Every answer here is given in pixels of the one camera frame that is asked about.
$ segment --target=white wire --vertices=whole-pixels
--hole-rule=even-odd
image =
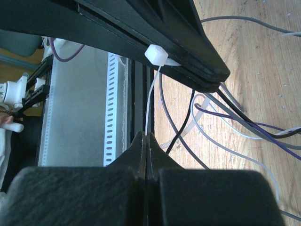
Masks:
[[[206,99],[205,95],[203,95],[203,94],[199,94],[199,96],[201,96],[204,99]],[[217,110],[212,106],[211,103],[209,103],[209,105],[210,105],[210,107],[212,108],[212,110],[214,112],[218,113]],[[253,139],[253,140],[263,140],[261,137],[250,137],[250,136],[248,136],[246,134],[243,134],[243,133],[239,132],[236,128],[234,128],[232,125],[230,125],[223,117],[220,117],[220,118],[221,118],[221,120],[223,120],[227,124],[227,126],[229,126],[232,130],[234,130],[235,132],[237,132],[239,135],[242,135],[243,137],[246,137],[246,138],[249,138],[249,139]],[[275,135],[282,135],[282,134],[285,134],[287,132],[295,131],[295,130],[300,129],[300,128],[301,128],[300,126],[299,127],[293,127],[293,128],[290,128],[290,129],[283,130],[283,131],[281,131],[279,133],[276,133]]]
[[[290,35],[301,35],[301,32],[286,33],[286,34],[283,34],[282,37],[290,36]]]
[[[201,97],[203,97],[204,99],[206,99],[205,96],[204,96],[203,94],[198,94],[198,96],[201,96]],[[210,101],[206,101],[206,102],[204,101],[203,104],[201,105],[201,108],[202,108],[202,109],[206,109],[208,106],[210,106],[210,107],[213,109],[213,111],[217,113],[217,110],[212,106],[212,104],[210,103]],[[197,112],[197,114],[195,115],[196,121],[199,121],[199,119],[202,117],[203,113],[204,113],[204,112],[202,112],[202,111],[198,111],[198,112]],[[253,139],[253,140],[262,140],[261,137],[251,137],[251,136],[248,136],[248,135],[246,135],[246,134],[244,134],[244,133],[239,132],[236,128],[234,128],[232,125],[230,125],[223,117],[220,117],[220,118],[221,118],[221,120],[224,121],[224,123],[227,124],[227,126],[229,126],[232,130],[234,130],[234,131],[235,131],[236,133],[238,133],[239,135],[241,135],[241,136],[243,136],[243,137],[246,137],[246,138],[249,138],[249,139]],[[181,136],[182,136],[182,137],[186,136],[186,135],[190,132],[190,130],[192,130],[192,128],[194,127],[194,125],[195,125],[195,123],[194,123],[193,121],[191,121],[191,122],[189,123],[189,125],[183,130]],[[294,130],[300,129],[300,128],[301,128],[301,127],[293,127],[293,128],[290,128],[290,129],[286,129],[286,130],[284,130],[284,131],[281,131],[281,132],[279,132],[279,133],[276,133],[275,135],[282,135],[282,134],[285,134],[285,133],[287,133],[287,132],[291,132],[291,131],[294,131]],[[162,149],[168,148],[170,144],[171,144],[171,140],[168,141],[168,142],[166,142],[166,143],[164,143],[164,144],[161,144],[161,145],[160,145],[160,148],[162,148]]]
[[[206,109],[208,107],[209,103],[210,103],[210,100],[206,101],[206,102],[204,101],[203,104],[202,104],[202,109]],[[196,118],[197,121],[199,121],[199,119],[203,116],[203,113],[204,112],[202,112],[202,111],[198,111],[198,113],[195,115],[195,118]],[[181,137],[183,138],[184,136],[186,136],[190,132],[190,130],[192,130],[193,127],[194,127],[194,123],[193,123],[193,121],[191,121],[188,124],[188,126],[183,130],[183,132],[181,133]],[[170,140],[170,141],[168,141],[168,142],[166,142],[164,144],[161,144],[160,148],[162,148],[162,149],[168,148],[169,145],[171,144],[171,142],[172,142],[172,140]]]
[[[151,92],[155,86],[155,82],[156,82],[156,79],[158,78],[159,76],[159,73],[160,73],[160,69],[161,69],[161,66],[158,68],[157,70],[157,73],[154,77],[154,80],[152,81],[151,83],[151,86],[150,86],[150,90],[149,90],[149,96],[147,98],[147,104],[146,104],[146,120],[145,120],[145,134],[147,134],[147,126],[148,126],[148,123],[149,123],[149,114],[150,114],[150,103],[151,103]]]
[[[240,153],[237,153],[237,152],[235,152],[235,151],[232,151],[231,149],[229,149],[229,148],[227,148],[227,147],[221,145],[220,143],[216,142],[216,141],[213,140],[211,137],[209,137],[209,136],[202,130],[202,128],[198,125],[198,122],[196,121],[195,116],[194,116],[194,114],[193,114],[194,101],[195,101],[195,99],[196,99],[198,96],[202,96],[202,95],[201,95],[201,94],[196,94],[196,95],[194,96],[194,98],[192,99],[192,102],[191,102],[191,105],[190,105],[190,113],[191,113],[191,116],[192,116],[192,120],[194,121],[194,123],[195,123],[195,125],[197,126],[198,130],[199,130],[199,131],[200,131],[200,132],[201,132],[208,140],[210,140],[210,141],[211,141],[212,143],[214,143],[215,145],[221,147],[221,148],[224,149],[225,151],[230,152],[231,154],[237,155],[237,156],[239,156],[239,157],[241,157],[241,158],[247,159],[247,160],[249,160],[249,161],[251,161],[251,162],[254,162],[254,163],[256,163],[256,164],[262,166],[262,167],[267,171],[267,173],[270,175],[270,177],[272,178],[272,181],[273,181],[274,187],[275,187],[276,201],[277,201],[277,204],[279,205],[280,198],[279,198],[279,187],[278,187],[278,183],[277,183],[277,181],[276,181],[276,179],[275,179],[274,174],[269,170],[268,167],[266,167],[262,162],[259,162],[259,161],[255,160],[255,159],[252,159],[252,158],[248,157],[248,156],[245,156],[245,155],[243,155],[243,154],[240,154]]]

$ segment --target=white plastic part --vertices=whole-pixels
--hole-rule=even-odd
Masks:
[[[103,166],[116,159],[118,70],[118,57],[108,53]]]
[[[174,61],[173,59],[167,58],[165,65],[168,66],[181,66],[178,62]]]
[[[205,98],[205,100],[204,100],[204,102],[203,102],[201,108],[202,108],[202,109],[206,109],[206,108],[209,106],[209,103],[210,103],[210,99],[209,99],[209,98]],[[195,115],[195,119],[196,119],[197,121],[199,121],[199,119],[202,117],[202,115],[203,115],[203,112],[198,111],[197,114]],[[183,132],[181,133],[181,137],[186,136],[186,135],[190,132],[190,130],[192,130],[192,128],[193,128],[194,126],[195,126],[195,123],[194,123],[193,121],[191,121],[191,122],[189,123],[189,125],[188,125],[188,126],[183,130]],[[160,145],[160,148],[162,148],[162,149],[168,148],[170,144],[171,144],[171,140],[168,141],[168,142],[166,142],[166,143],[164,143],[164,144],[161,144],[161,145]]]
[[[26,84],[28,74],[23,73],[22,77],[17,81],[8,81],[7,90],[3,103],[13,106],[16,110],[22,107],[22,98],[25,98]]]
[[[156,66],[164,66],[168,58],[168,53],[161,46],[153,44],[150,44],[144,55],[153,65]]]
[[[6,82],[0,83],[0,103],[3,103],[3,101],[4,101],[4,97],[6,94],[6,87],[7,87]]]
[[[58,51],[60,47],[63,46],[63,44],[66,42],[67,40],[65,39],[58,39],[56,38],[53,43],[55,45],[55,49]],[[48,42],[48,37],[45,37],[43,36],[43,46],[44,46],[44,55],[43,55],[43,58],[42,58],[42,61],[50,56],[52,54],[52,51],[51,51],[51,48],[49,45],[47,45],[47,42]]]
[[[13,132],[16,132],[16,133],[20,133],[23,131],[24,129],[24,125],[20,124],[20,123],[16,123],[16,122],[12,122],[10,124],[5,124],[3,123],[0,128],[2,129],[7,129],[7,130],[11,130]]]
[[[45,79],[37,78],[36,84],[34,85],[34,91],[36,91],[38,88],[40,88],[42,85],[46,84]]]

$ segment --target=perforated metal strip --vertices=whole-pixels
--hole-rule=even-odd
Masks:
[[[52,106],[54,104],[54,89],[56,84],[57,77],[57,63],[58,60],[54,58],[52,63],[52,73],[51,73],[51,86],[49,90],[48,99],[46,100],[45,105],[45,114],[43,118],[43,129],[42,129],[42,137],[41,137],[41,146],[40,146],[40,154],[39,154],[39,166],[47,165],[47,157],[48,157],[48,145],[49,145],[49,131],[51,129],[51,118],[52,118]]]
[[[103,166],[116,159],[118,59],[108,53]]]

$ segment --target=wooden surface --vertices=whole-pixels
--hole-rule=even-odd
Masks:
[[[0,54],[13,57],[15,59],[20,59],[29,63],[39,64],[43,57],[43,49],[38,49],[32,56],[29,57],[22,57],[16,54],[13,54],[9,51],[4,49],[0,49]],[[6,65],[0,62],[0,83],[4,83],[7,81],[17,81],[24,72],[27,72],[29,75],[32,74],[32,71],[27,71],[25,69],[17,68],[11,65]],[[41,107],[30,108],[25,111],[26,115],[31,116],[40,116],[42,112]]]
[[[277,27],[301,31],[300,0],[195,0],[195,4],[201,19],[250,16]],[[253,121],[285,129],[301,126],[301,39],[282,37],[279,32],[242,20],[206,22],[203,27],[231,71],[226,84],[245,108],[245,114]],[[166,76],[163,87],[167,107],[177,128],[180,128],[188,110],[191,90]],[[199,124],[216,141],[261,161],[271,169],[280,188],[280,208],[301,216],[300,161],[267,141],[251,140],[236,134],[217,117],[205,115]],[[241,125],[231,124],[250,135]],[[155,131],[160,144],[175,136],[160,101],[158,82],[155,86]],[[204,138],[196,127],[184,139],[210,168],[260,171],[274,190],[264,169],[218,148]],[[301,136],[282,141],[301,145]],[[201,168],[181,143],[175,144],[171,156],[185,168]],[[301,225],[287,217],[285,222],[290,226]]]

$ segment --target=cable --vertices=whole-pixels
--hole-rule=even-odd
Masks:
[[[230,93],[230,91],[228,90],[226,84],[224,82],[221,82],[221,88],[225,91],[225,93],[228,95],[228,97],[230,98],[230,100],[237,106],[237,108],[241,111],[241,112],[245,112],[243,107],[239,104],[239,102],[233,97],[233,95]]]
[[[245,114],[243,114],[224,94],[223,92],[221,92],[220,89],[217,90],[217,94],[226,102],[227,105],[229,105],[229,107],[235,111],[236,114],[238,114],[243,120],[245,120],[246,122],[249,122],[249,123],[252,123],[254,124],[254,122],[249,119]],[[287,138],[287,137],[290,137],[292,135],[295,135],[299,132],[301,132],[301,129],[297,129],[297,130],[294,130],[294,131],[291,131],[291,132],[288,132],[286,134],[282,134],[282,135],[274,135],[274,134],[271,134],[267,131],[265,131],[266,133],[268,133],[272,138],[275,138],[275,139],[282,139],[282,138]]]
[[[149,95],[147,97],[147,104],[146,104],[146,119],[145,119],[145,134],[147,134],[147,127],[149,123],[149,114],[150,114],[150,103],[151,103],[151,92],[154,89],[155,82],[160,74],[161,66],[158,68],[157,73],[154,77],[154,80],[152,81],[150,85]]]
[[[244,127],[246,127],[249,131],[254,133],[255,135],[258,135],[259,137],[272,142],[271,139],[269,139],[266,135],[262,134],[261,132],[254,129],[252,126],[250,126],[246,121],[242,120],[239,116],[237,116],[235,113],[233,113],[229,108],[227,108],[225,105],[223,105],[218,99],[216,99],[214,96],[212,96],[210,93],[205,93],[205,95],[212,100],[214,103],[216,103],[221,109],[223,109],[226,113],[228,113],[232,118],[237,120],[240,124],[242,124]],[[301,150],[301,146],[295,146],[291,144],[287,144],[285,142],[280,142],[287,148],[295,149],[295,150]]]
[[[286,33],[286,34],[283,34],[282,37],[290,36],[290,35],[301,35],[301,32]]]
[[[300,217],[297,217],[297,216],[294,215],[294,214],[288,213],[288,212],[286,212],[286,211],[284,211],[284,210],[280,210],[280,213],[282,213],[283,215],[286,215],[286,216],[289,217],[289,218],[292,218],[292,219],[295,219],[295,220],[298,220],[298,221],[301,222],[301,218],[300,218]]]
[[[232,119],[232,117],[230,117],[229,115],[224,115],[224,114],[219,114],[219,113],[211,113],[215,116],[226,116],[227,118]],[[266,135],[268,138],[270,138],[270,140],[276,144],[277,146],[279,146],[280,148],[282,148],[284,151],[286,151],[287,153],[289,153],[290,155],[292,155],[293,157],[295,157],[298,160],[301,160],[301,156],[297,155],[296,153],[292,152],[291,150],[289,150],[288,148],[286,148],[283,144],[279,143],[279,141],[275,140],[274,138],[272,138],[272,136],[270,136],[264,129],[262,129],[261,127],[257,126],[256,124],[250,123],[248,122],[250,126],[254,127],[255,129],[257,129],[258,131],[260,131],[262,134]]]
[[[176,128],[169,112],[166,106],[166,102],[165,102],[165,98],[164,98],[164,93],[163,93],[163,82],[162,82],[162,74],[159,74],[159,89],[160,89],[160,97],[161,97],[161,102],[163,105],[163,109],[164,112],[168,118],[168,121],[170,122],[170,125],[172,126],[172,128],[174,129],[174,132],[177,134],[179,131]],[[189,148],[189,146],[186,144],[186,142],[184,141],[184,139],[182,138],[182,136],[179,136],[180,141],[182,142],[183,146],[186,148],[186,150],[188,151],[188,153],[206,170],[209,170],[209,167],[206,166],[205,163],[203,163],[195,154],[194,152]]]
[[[218,113],[217,110],[216,110],[211,104],[209,104],[209,105],[210,105],[210,107],[211,107],[215,112],[211,112],[211,111],[208,111],[208,110],[204,110],[204,109],[202,109],[202,108],[200,107],[199,104],[195,104],[194,106],[195,106],[199,111],[202,111],[202,112],[204,112],[204,113],[211,114],[211,115],[215,115],[215,116],[218,116],[218,117],[221,117],[221,118],[228,118],[228,119],[234,120],[234,119],[233,119],[231,116],[229,116],[229,115],[222,114],[222,113]],[[271,125],[264,124],[264,123],[255,122],[255,124],[256,124],[256,125],[262,125],[262,126],[265,126],[265,127],[269,127],[269,128],[273,128],[273,129],[280,130],[281,132],[277,133],[276,135],[282,135],[282,134],[285,134],[285,133],[287,133],[287,132],[295,131],[296,129],[300,129],[300,128],[301,128],[301,127],[299,126],[299,127],[293,127],[293,128],[285,129],[285,130],[284,130],[284,129],[282,129],[282,128],[279,128],[279,127],[276,127],[276,126],[271,126]],[[251,139],[262,139],[262,138],[260,138],[260,137],[248,137],[248,138],[251,138]]]
[[[232,125],[230,125],[224,118],[228,118],[228,119],[232,119],[234,120],[231,116],[229,115],[226,115],[226,114],[221,114],[221,113],[218,113],[217,110],[212,106],[212,104],[209,104],[210,107],[214,110],[214,112],[211,112],[211,111],[208,111],[208,110],[205,110],[204,108],[201,108],[199,104],[195,104],[195,107],[201,111],[201,112],[204,112],[204,113],[207,113],[207,114],[211,114],[211,115],[215,115],[215,116],[218,116],[221,118],[221,120],[224,121],[224,123],[227,124],[227,126],[229,126],[232,130],[234,130],[235,132],[237,132],[238,134],[242,135],[243,137],[246,137],[246,138],[250,138],[250,139],[254,139],[254,140],[262,140],[261,137],[251,137],[251,136],[248,136],[246,134],[243,134],[241,132],[239,132],[236,128],[234,128]],[[299,129],[301,127],[293,127],[293,128],[290,128],[290,129],[282,129],[282,128],[279,128],[279,127],[275,127],[275,126],[270,126],[270,125],[267,125],[267,124],[263,124],[263,123],[258,123],[256,122],[255,124],[257,125],[262,125],[262,126],[266,126],[266,127],[270,127],[270,128],[273,128],[273,129],[277,129],[277,130],[280,130],[281,132],[277,133],[276,135],[282,135],[282,134],[285,134],[289,131],[294,131],[296,129]]]
[[[211,17],[211,18],[203,19],[203,20],[201,20],[201,23],[208,22],[208,21],[213,21],[213,20],[228,20],[228,19],[252,21],[252,22],[255,22],[257,24],[260,24],[260,25],[262,25],[264,27],[267,27],[267,28],[272,29],[272,30],[277,31],[277,32],[294,33],[292,31],[288,31],[288,30],[285,30],[285,29],[282,29],[282,28],[278,28],[278,27],[272,26],[270,24],[267,24],[267,23],[265,23],[265,22],[263,22],[261,20],[257,20],[257,19],[254,19],[254,18],[251,18],[251,17],[247,17],[247,16],[216,16],[216,17]]]
[[[190,105],[190,112],[191,112],[192,120],[194,121],[194,123],[195,123],[195,125],[197,126],[198,130],[199,130],[199,131],[200,131],[200,132],[201,132],[201,133],[202,133],[209,141],[211,141],[211,142],[214,143],[215,145],[221,147],[221,148],[224,149],[225,151],[230,152],[231,154],[237,155],[237,156],[239,156],[239,157],[241,157],[241,158],[247,159],[247,160],[249,160],[249,161],[251,161],[251,162],[254,162],[254,163],[256,163],[256,164],[262,166],[262,167],[267,171],[267,173],[270,175],[270,177],[272,178],[272,181],[273,181],[274,187],[275,187],[276,201],[277,201],[277,203],[278,203],[278,205],[279,205],[279,200],[280,200],[280,198],[279,198],[279,187],[278,187],[278,183],[277,183],[277,181],[276,181],[276,179],[275,179],[275,176],[274,176],[273,173],[269,170],[268,167],[266,167],[262,162],[259,162],[259,161],[255,160],[255,159],[252,159],[252,158],[248,157],[248,156],[245,156],[245,155],[243,155],[243,154],[240,154],[240,153],[237,153],[237,152],[235,152],[235,151],[232,151],[231,149],[229,149],[229,148],[227,148],[227,147],[221,145],[220,143],[216,142],[216,141],[213,140],[211,137],[209,137],[209,136],[202,130],[202,128],[199,126],[199,124],[198,124],[198,122],[196,121],[196,119],[195,119],[195,117],[194,117],[194,114],[193,114],[193,104],[194,104],[195,99],[196,99],[198,96],[200,96],[200,94],[196,94],[196,95],[194,96],[194,98],[192,99],[191,105]]]
[[[68,61],[70,61],[70,60],[72,60],[83,48],[84,48],[84,46],[85,45],[81,45],[80,47],[79,47],[79,49],[78,50],[76,50],[76,52],[72,55],[72,56],[70,56],[70,57],[68,57],[68,58],[66,58],[66,59],[62,59],[62,58],[60,58],[59,56],[58,56],[58,54],[57,54],[57,52],[56,52],[56,49],[55,49],[55,45],[54,45],[54,39],[53,38],[51,38],[51,37],[49,37],[49,44],[50,44],[50,48],[51,48],[51,51],[52,51],[52,53],[53,53],[53,55],[55,56],[55,58],[58,60],[58,61],[60,61],[60,62],[68,62]]]
[[[203,102],[203,104],[202,104],[202,108],[206,109],[206,108],[208,107],[208,105],[209,105],[209,102],[210,102],[210,99],[208,99],[208,101],[204,100],[204,102]],[[195,115],[196,120],[199,121],[199,119],[202,117],[202,115],[203,115],[203,112],[198,111],[197,114]],[[184,136],[186,136],[186,135],[190,132],[190,130],[192,130],[192,128],[193,128],[194,126],[195,126],[195,125],[194,125],[193,121],[191,121],[191,122],[188,124],[188,126],[183,130],[183,132],[182,132],[182,134],[181,134],[181,137],[183,138]],[[164,143],[164,144],[161,144],[160,147],[161,147],[162,149],[163,149],[163,148],[168,148],[169,145],[171,144],[171,142],[172,142],[172,141],[170,140],[170,141],[168,141],[168,142],[166,142],[166,143]]]
[[[195,94],[195,90],[192,90],[189,104],[191,104],[191,101],[192,101],[192,99],[194,97],[194,94]],[[182,132],[183,132],[183,130],[184,130],[184,128],[185,128],[185,126],[186,126],[186,124],[188,122],[189,116],[190,116],[190,107],[188,108],[188,112],[187,112],[186,118],[185,118],[185,120],[183,122],[183,125],[181,126],[179,132],[175,135],[175,137],[171,141],[168,149],[166,150],[166,154],[170,153],[170,151],[173,148],[175,142],[177,141],[177,139],[179,138],[179,136],[182,134]]]

